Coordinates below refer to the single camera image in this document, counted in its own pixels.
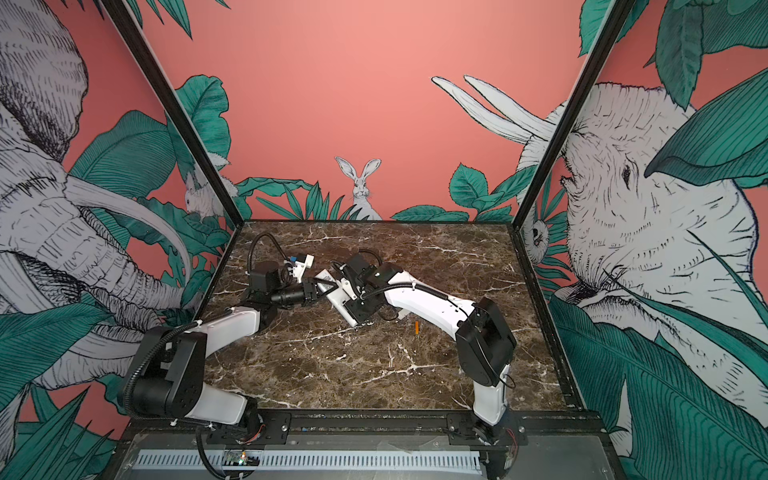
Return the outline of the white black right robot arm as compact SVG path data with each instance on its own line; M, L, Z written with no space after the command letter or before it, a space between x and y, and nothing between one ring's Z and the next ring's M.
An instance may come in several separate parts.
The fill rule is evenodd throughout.
M487 297L471 301L442 292L395 264L373 265L361 253L334 268L347 294L339 310L352 319L366 320L389 306L420 317L454 341L460 368L473 382L474 435L487 445L497 443L517 346L499 306Z

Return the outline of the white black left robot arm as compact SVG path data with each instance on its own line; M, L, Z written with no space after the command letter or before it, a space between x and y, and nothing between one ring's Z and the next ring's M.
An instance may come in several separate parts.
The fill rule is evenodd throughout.
M317 291L303 279L313 261L308 254L289 258L285 278L278 263L259 262L249 269L244 300L229 314L208 323L150 329L120 387L118 404L133 419L246 427L248 399L205 384L206 360L266 328L280 307L315 300Z

